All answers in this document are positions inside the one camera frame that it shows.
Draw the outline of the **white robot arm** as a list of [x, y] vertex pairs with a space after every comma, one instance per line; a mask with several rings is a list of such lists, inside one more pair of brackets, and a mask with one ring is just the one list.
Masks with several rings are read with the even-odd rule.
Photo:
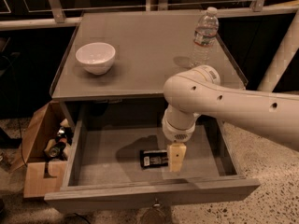
[[162, 120], [168, 166], [178, 172], [185, 158], [195, 122], [202, 115], [224, 120], [299, 150], [299, 98], [288, 93], [230, 89], [221, 85], [217, 71], [208, 65], [178, 73], [164, 83], [168, 107]]

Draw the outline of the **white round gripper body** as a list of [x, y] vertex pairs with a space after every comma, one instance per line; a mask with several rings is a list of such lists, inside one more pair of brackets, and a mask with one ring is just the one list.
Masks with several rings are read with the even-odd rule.
[[195, 130], [196, 116], [169, 105], [164, 111], [162, 128], [164, 136], [171, 142], [187, 142]]

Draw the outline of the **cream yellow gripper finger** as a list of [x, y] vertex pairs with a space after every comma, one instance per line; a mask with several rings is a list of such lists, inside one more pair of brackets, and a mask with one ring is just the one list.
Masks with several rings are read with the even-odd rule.
[[167, 147], [168, 166], [171, 172], [181, 170], [187, 147], [184, 143], [173, 143]]

